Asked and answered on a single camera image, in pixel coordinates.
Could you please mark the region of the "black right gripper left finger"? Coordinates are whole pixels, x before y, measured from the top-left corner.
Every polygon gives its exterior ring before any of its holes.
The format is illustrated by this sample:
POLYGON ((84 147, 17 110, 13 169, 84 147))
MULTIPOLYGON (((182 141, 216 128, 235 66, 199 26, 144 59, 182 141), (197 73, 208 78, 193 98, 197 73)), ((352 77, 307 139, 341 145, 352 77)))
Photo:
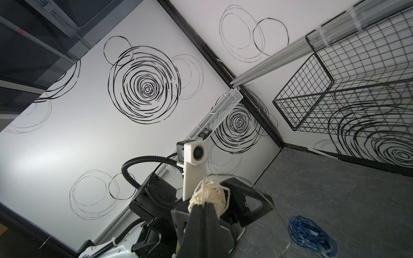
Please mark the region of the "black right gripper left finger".
POLYGON ((181 206, 175 210, 175 228, 180 243, 177 258, 204 258, 204 206, 195 205, 191 212, 181 206))

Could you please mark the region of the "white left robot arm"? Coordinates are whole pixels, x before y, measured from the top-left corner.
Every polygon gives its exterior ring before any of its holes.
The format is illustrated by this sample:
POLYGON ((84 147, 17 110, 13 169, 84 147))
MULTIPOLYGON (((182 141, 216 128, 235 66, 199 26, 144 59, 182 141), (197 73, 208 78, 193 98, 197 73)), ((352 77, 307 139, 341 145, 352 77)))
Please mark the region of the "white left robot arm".
POLYGON ((124 178, 139 194, 131 203, 138 219, 109 242, 86 241, 80 258, 227 258, 237 239, 232 223, 247 226, 273 209, 272 198, 231 177, 216 182, 207 177, 206 156, 196 152, 173 160, 141 156, 122 165, 124 178), (175 189, 150 175, 139 184, 129 168, 139 163, 163 163, 177 168, 188 196, 177 199, 175 189))

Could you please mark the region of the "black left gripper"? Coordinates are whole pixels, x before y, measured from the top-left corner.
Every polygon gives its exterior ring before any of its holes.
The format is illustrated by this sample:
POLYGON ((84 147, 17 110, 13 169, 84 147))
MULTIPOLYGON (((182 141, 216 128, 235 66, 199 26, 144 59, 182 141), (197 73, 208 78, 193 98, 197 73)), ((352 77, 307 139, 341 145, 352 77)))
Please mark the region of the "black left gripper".
POLYGON ((189 211, 189 201, 177 199, 173 186, 156 174, 148 176, 129 204, 144 221, 132 253, 139 258, 229 257, 237 246, 233 224, 249 226, 273 211, 274 202, 234 177, 220 186, 230 190, 224 195, 229 208, 218 217, 212 203, 196 204, 189 211))

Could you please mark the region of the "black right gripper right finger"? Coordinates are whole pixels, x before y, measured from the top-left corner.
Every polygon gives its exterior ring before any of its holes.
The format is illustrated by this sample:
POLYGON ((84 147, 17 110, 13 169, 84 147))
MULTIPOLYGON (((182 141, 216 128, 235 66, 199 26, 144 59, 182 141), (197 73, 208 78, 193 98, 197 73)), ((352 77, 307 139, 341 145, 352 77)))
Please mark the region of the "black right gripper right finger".
POLYGON ((215 207, 206 204, 206 257, 229 258, 235 242, 231 230, 222 228, 215 207))

